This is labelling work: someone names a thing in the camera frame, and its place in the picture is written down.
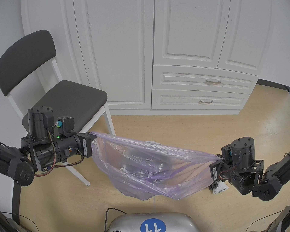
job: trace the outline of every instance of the barcode label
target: barcode label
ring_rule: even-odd
[[[88,157],[87,141],[85,139],[83,139],[83,145],[84,145],[84,156]]]
[[[218,178],[217,168],[213,168],[213,178],[216,180]]]

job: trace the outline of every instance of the chair backrest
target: chair backrest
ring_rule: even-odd
[[[53,39],[46,30],[33,32],[15,42],[0,58],[0,89],[4,96],[55,56]]]

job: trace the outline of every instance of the white chair frame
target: white chair frame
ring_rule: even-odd
[[[51,65],[53,67],[55,76],[57,77],[58,81],[62,81],[63,78],[61,76],[61,73],[59,71],[59,68],[57,66],[56,60],[55,58],[50,59]],[[17,104],[15,103],[14,99],[12,98],[11,94],[9,93],[7,95],[11,105],[13,106],[14,110],[16,111],[16,113],[18,114],[18,116],[21,118],[21,120],[23,119],[24,115],[21,113],[20,109],[18,108]],[[111,135],[116,135],[115,130],[114,130],[114,126],[113,126],[113,122],[112,122],[112,118],[111,118],[111,114],[109,111],[109,106],[108,106],[108,102],[106,102],[100,109],[99,111],[91,118],[91,120],[81,129],[80,133],[85,133],[88,132],[89,129],[96,123],[96,121],[102,116],[104,115],[105,117],[105,121],[107,124],[107,127],[109,129],[109,133]],[[68,166],[66,167],[72,174],[74,174],[77,178],[79,178],[83,183],[85,183],[87,186],[90,186],[90,182],[84,178],[77,170],[75,170],[75,168],[73,166]]]

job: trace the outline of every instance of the white drawer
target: white drawer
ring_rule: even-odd
[[[152,90],[152,109],[241,110],[249,94],[189,90]]]
[[[153,65],[153,89],[251,94],[257,80],[255,75],[223,69]]]

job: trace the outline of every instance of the blue circular logo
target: blue circular logo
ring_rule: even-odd
[[[166,225],[163,221],[159,219],[150,218],[141,224],[140,231],[141,232],[165,232]]]

